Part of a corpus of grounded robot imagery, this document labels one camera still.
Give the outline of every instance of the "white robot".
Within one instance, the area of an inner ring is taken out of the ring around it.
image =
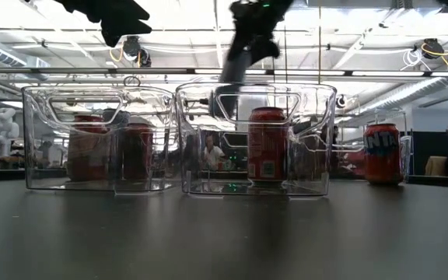
[[[11,142],[19,137],[19,125],[13,122],[15,109],[0,108],[0,157],[9,156]]]

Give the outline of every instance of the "desk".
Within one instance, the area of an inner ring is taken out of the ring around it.
[[[448,187],[283,201],[0,182],[0,279],[448,279]]]

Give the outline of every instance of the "ceiling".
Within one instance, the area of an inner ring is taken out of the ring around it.
[[[151,14],[148,24],[154,31],[141,35],[140,42],[150,53],[153,68],[222,67],[233,38],[232,14],[228,10],[231,0],[137,2]],[[409,51],[421,47],[425,38],[437,38],[448,51],[448,13],[440,12],[439,6],[430,4],[432,1],[415,1],[415,7],[422,8],[407,10],[376,7],[378,1],[371,8],[354,4],[340,9],[333,8],[337,6],[335,2],[326,1],[330,8],[321,9],[319,20],[317,7],[296,1],[275,32],[281,57],[264,59],[254,68],[404,71],[444,66],[442,59],[423,58],[411,66],[405,61],[409,64],[409,58],[415,59],[409,57]],[[34,1],[33,5],[20,0],[0,0],[0,44],[8,50],[38,57],[51,67],[135,66],[135,61],[120,57],[121,43],[113,50],[106,47],[100,25],[88,22],[83,14],[68,13],[51,0]],[[325,83],[341,94],[357,96],[359,104],[399,85],[377,81]]]

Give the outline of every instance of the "coca-cola can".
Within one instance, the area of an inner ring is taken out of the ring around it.
[[[369,125],[364,133],[366,180],[370,184],[399,184],[401,172],[400,134],[395,124]]]
[[[280,108],[252,110],[250,121],[258,124],[248,126],[248,180],[255,184],[280,184],[286,180],[288,125],[281,124],[285,119]]]

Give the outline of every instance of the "dark gray table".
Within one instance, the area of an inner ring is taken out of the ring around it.
[[[448,188],[282,201],[0,182],[0,279],[448,279]]]

